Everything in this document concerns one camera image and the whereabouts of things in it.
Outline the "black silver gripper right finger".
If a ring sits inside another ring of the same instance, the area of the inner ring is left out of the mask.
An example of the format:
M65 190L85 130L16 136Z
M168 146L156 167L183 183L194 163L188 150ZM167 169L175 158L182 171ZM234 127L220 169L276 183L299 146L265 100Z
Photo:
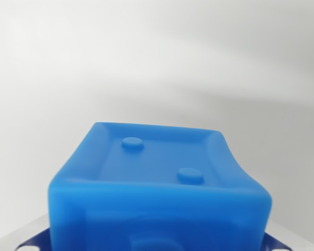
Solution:
M282 226L267 226L263 239L266 250L293 250L300 243L300 237Z

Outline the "black silver gripper left finger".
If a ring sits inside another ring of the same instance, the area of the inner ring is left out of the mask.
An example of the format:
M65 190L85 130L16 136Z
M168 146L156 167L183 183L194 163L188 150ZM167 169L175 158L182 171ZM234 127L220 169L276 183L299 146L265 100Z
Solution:
M17 231L15 250L51 250L49 215L45 214Z

